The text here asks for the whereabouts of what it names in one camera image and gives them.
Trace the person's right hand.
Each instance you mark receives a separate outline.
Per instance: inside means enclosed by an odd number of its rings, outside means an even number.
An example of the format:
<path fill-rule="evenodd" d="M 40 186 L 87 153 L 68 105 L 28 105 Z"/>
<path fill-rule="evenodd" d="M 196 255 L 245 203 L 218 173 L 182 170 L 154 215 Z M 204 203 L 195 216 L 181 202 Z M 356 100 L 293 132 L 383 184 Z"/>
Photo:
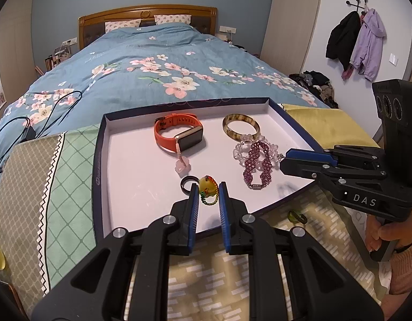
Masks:
<path fill-rule="evenodd" d="M 412 244 L 412 212 L 402 223 L 382 225 L 373 215 L 366 221 L 366 248 L 369 252 L 377 251 L 383 242 L 396 240 L 396 248 L 404 248 Z"/>

